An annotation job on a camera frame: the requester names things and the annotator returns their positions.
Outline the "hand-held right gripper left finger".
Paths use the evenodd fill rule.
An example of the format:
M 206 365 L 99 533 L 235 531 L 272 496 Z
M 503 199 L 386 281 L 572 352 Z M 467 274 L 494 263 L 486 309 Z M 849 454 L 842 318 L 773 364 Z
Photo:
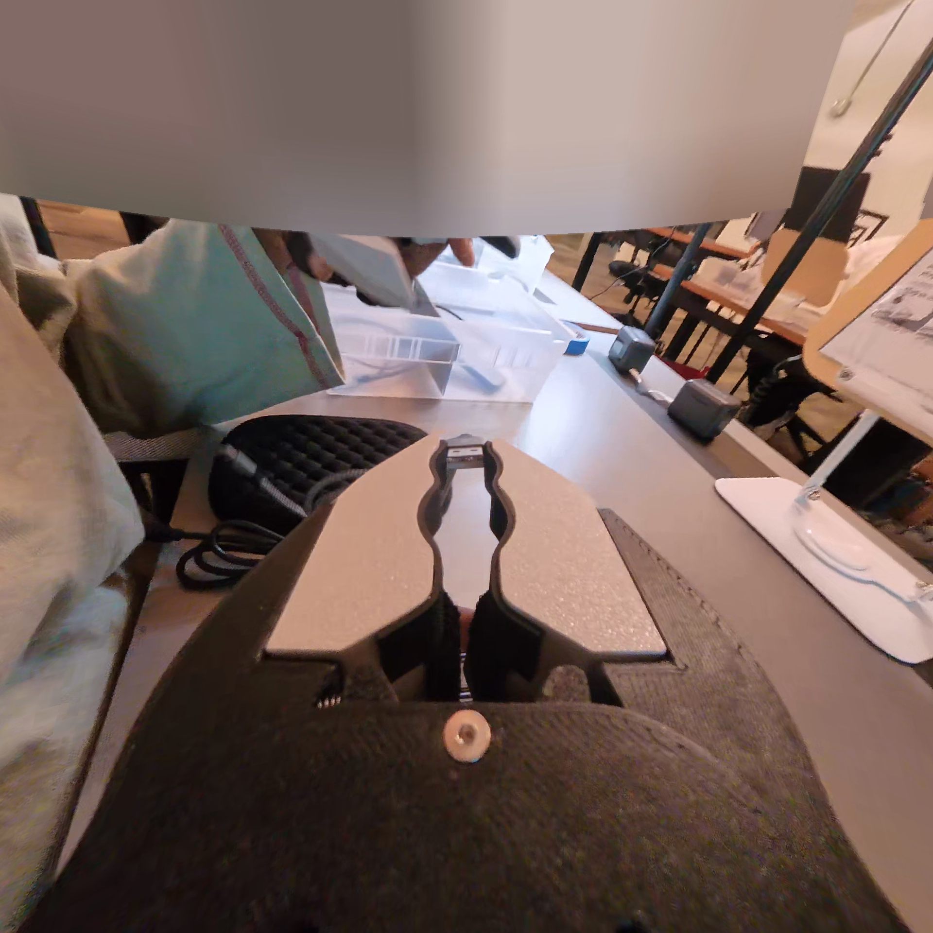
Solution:
M 345 677 L 375 667 L 404 698 L 459 699 L 459 624 L 435 541 L 447 452 L 443 438 L 424 437 L 331 503 L 265 658 L 326 661 Z

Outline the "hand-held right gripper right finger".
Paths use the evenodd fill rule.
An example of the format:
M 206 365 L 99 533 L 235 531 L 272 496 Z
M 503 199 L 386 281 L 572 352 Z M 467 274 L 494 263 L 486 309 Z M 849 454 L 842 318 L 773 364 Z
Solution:
M 496 546 L 466 649 L 473 700 L 617 702 L 607 666 L 669 647 L 596 503 L 499 439 L 484 444 L 484 483 Z

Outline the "clear plastic bin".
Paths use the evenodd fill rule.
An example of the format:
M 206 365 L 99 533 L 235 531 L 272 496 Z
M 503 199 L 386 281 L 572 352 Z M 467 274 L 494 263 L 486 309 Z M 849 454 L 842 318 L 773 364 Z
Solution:
M 553 248 L 543 235 L 523 235 L 517 258 L 508 259 L 479 238 L 473 243 L 472 268 L 446 249 L 417 279 L 437 318 L 371 306 L 352 287 L 323 285 L 344 363 L 344 385 L 332 395 L 438 400 L 425 397 L 426 377 L 414 362 L 417 343 L 428 339 L 460 343 L 441 399 L 535 399 L 572 337 L 537 289 Z

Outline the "person's left forearm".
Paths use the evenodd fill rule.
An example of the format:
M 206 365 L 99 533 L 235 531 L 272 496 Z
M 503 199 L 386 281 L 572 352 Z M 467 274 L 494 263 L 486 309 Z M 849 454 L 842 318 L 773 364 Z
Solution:
M 324 290 L 285 240 L 173 219 L 64 266 L 65 367 L 104 434 L 161 437 L 344 384 Z

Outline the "person's left hand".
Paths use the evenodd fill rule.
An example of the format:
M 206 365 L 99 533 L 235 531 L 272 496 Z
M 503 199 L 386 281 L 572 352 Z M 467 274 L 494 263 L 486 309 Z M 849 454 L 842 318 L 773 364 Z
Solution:
M 475 265 L 476 257 L 471 238 L 451 238 L 444 241 L 421 242 L 412 238 L 392 238 L 402 264 L 410 278 L 421 276 L 449 248 L 455 260 L 466 268 Z

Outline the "black textured wrist pad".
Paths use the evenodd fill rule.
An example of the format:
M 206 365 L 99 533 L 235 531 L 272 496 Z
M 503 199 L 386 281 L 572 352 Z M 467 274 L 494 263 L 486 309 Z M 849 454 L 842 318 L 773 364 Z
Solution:
M 269 415 L 221 439 L 207 483 L 220 520 L 249 521 L 287 535 L 359 474 L 426 437 L 384 419 Z

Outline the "white board stand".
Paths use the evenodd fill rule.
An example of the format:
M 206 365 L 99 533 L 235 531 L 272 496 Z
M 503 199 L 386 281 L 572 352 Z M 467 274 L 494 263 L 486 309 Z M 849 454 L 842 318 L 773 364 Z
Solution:
M 874 647 L 916 665 L 932 659 L 931 583 L 835 510 L 824 487 L 879 420 L 866 411 L 805 484 L 720 479 L 717 495 Z

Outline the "grey desk power cube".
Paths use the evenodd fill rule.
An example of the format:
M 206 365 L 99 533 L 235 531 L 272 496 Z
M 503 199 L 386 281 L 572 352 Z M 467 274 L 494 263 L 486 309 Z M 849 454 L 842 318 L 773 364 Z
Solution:
M 668 417 L 702 442 L 717 438 L 740 412 L 742 403 L 705 379 L 684 381 L 667 407 Z
M 622 326 L 611 344 L 607 359 L 621 375 L 641 373 L 654 356 L 655 341 L 640 328 Z

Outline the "grey light stand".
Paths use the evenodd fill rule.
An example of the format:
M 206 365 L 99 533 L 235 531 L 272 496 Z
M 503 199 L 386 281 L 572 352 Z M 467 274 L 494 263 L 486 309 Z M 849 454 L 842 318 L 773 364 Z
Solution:
M 680 259 L 674 266 L 673 271 L 655 303 L 645 324 L 645 331 L 653 341 L 662 336 L 670 319 L 669 311 L 674 310 L 674 298 L 683 282 L 690 274 L 695 272 L 698 266 L 699 254 L 704 248 L 706 236 L 713 222 L 700 224 L 694 230 L 691 239 L 688 241 Z

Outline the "person's upper body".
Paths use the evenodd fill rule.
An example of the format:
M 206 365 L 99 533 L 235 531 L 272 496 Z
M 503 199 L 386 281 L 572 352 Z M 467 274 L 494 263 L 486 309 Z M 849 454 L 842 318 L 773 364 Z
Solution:
M 2 195 L 1 915 L 52 883 L 123 646 L 142 540 L 115 458 L 64 369 L 72 283 Z

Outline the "wooden office desk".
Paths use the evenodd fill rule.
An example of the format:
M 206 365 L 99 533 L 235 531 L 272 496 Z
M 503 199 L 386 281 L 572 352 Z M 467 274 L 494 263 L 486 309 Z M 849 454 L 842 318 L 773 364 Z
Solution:
M 670 239 L 684 247 L 688 246 L 694 238 L 692 232 L 682 230 L 679 227 L 650 227 L 647 232 L 661 239 Z M 603 232 L 596 232 L 593 234 L 581 234 L 580 237 L 580 247 L 577 250 L 578 264 L 573 280 L 573 287 L 577 290 L 582 289 L 599 246 L 603 242 L 608 242 L 610 239 L 617 238 L 618 235 L 616 233 L 606 234 Z M 699 251 L 706 256 L 706 258 L 740 262 L 754 259 L 757 254 L 763 254 L 763 249 L 759 242 L 752 242 L 748 246 L 736 248 L 708 238 L 703 240 Z M 692 294 L 692 296 L 705 300 L 708 305 L 716 304 L 721 308 L 732 311 L 738 315 L 739 321 L 743 320 L 749 314 L 750 308 L 747 307 L 739 297 L 725 287 L 718 286 L 712 281 L 691 277 L 683 281 L 680 288 Z M 766 328 L 798 346 L 803 345 L 809 329 L 808 325 L 793 321 L 779 320 L 768 315 L 764 315 L 764 317 L 758 321 L 756 327 Z

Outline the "wooden display board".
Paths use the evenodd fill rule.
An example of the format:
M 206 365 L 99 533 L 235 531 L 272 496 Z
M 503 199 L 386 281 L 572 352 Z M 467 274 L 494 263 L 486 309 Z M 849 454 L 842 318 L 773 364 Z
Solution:
M 810 375 L 862 408 L 931 443 L 932 393 L 869 373 L 856 375 L 830 360 L 822 347 L 886 292 L 927 252 L 932 253 L 932 220 L 921 220 L 903 240 L 855 286 L 838 297 L 813 326 L 803 344 L 802 360 Z

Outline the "black light stand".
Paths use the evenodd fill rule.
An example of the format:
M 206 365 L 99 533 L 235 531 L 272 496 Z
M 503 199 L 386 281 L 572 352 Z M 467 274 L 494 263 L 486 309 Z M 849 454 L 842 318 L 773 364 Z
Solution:
M 842 206 L 857 178 L 864 173 L 869 163 L 876 157 L 882 144 L 893 133 L 897 123 L 911 105 L 917 94 L 924 87 L 932 72 L 932 42 L 928 42 L 921 56 L 892 95 L 888 104 L 881 111 L 869 132 L 857 146 L 846 166 L 840 170 L 837 178 L 826 195 L 816 205 L 806 220 L 802 231 L 789 247 L 786 255 L 778 264 L 774 273 L 765 283 L 760 295 L 752 304 L 743 320 L 729 337 L 729 341 L 713 362 L 706 379 L 716 383 L 725 373 L 730 362 L 738 355 L 747 337 L 764 317 L 777 295 L 798 269 L 814 242 L 828 226 L 833 215 Z

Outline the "printed instruction sheet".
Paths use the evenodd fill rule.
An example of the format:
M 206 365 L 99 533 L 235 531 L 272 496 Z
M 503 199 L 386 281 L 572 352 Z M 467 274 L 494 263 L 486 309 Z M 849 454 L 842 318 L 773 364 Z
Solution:
M 856 375 L 872 373 L 930 396 L 932 253 L 927 252 L 821 350 Z

